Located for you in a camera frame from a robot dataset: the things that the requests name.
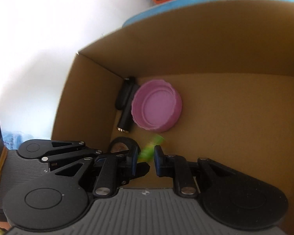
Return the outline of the pink plastic lid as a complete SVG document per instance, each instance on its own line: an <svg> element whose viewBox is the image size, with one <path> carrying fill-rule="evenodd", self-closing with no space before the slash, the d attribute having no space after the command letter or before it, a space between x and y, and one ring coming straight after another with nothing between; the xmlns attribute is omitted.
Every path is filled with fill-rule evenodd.
<svg viewBox="0 0 294 235"><path fill-rule="evenodd" d="M177 123L182 107L181 96L170 83L150 80L136 91L131 113L140 128L162 133Z"/></svg>

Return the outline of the blue water jug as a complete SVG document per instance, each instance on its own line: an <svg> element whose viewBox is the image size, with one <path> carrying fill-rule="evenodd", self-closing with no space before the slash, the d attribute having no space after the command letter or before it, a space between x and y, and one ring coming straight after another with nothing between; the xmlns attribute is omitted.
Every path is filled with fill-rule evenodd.
<svg viewBox="0 0 294 235"><path fill-rule="evenodd" d="M22 143L30 139L47 139L50 137L39 137L37 135L28 134L20 131L1 130L0 144L4 145L8 150L18 150Z"/></svg>

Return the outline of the black tape roll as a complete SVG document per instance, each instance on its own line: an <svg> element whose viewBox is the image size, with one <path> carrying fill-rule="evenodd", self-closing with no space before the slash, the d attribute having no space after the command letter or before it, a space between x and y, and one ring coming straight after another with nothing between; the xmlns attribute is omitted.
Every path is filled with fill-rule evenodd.
<svg viewBox="0 0 294 235"><path fill-rule="evenodd" d="M141 152L140 146L132 138L117 137L110 142L107 152L109 153L122 152L122 151L130 150L133 147L137 148L138 153Z"/></svg>

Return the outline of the large brown cardboard box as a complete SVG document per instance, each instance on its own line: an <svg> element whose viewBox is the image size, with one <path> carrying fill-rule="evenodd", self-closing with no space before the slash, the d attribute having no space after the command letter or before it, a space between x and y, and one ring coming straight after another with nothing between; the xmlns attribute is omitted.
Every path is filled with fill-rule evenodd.
<svg viewBox="0 0 294 235"><path fill-rule="evenodd" d="M123 27L80 50L52 138L105 150L123 79L169 82L181 95L165 151L207 157L281 189L282 228L294 234L294 3L192 5Z"/></svg>

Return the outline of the black cylinder yellow label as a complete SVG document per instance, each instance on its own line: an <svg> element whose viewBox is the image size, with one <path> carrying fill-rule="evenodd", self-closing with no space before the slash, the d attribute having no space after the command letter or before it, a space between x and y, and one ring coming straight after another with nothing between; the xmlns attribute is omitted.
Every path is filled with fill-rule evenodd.
<svg viewBox="0 0 294 235"><path fill-rule="evenodd" d="M132 101L139 87L140 86L136 83L136 78L129 76L124 79L118 92L115 108L122 112L117 123L117 129L120 132L129 133L134 123L132 116Z"/></svg>

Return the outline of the green dropper bottle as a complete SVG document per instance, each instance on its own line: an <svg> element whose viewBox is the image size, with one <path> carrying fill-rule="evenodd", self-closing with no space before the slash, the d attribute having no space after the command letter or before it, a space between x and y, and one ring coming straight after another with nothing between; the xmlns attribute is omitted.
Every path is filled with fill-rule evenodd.
<svg viewBox="0 0 294 235"><path fill-rule="evenodd" d="M150 162L154 156L154 147L161 145L164 142L164 138L161 135L155 135L147 145L141 149L138 156L139 162Z"/></svg>

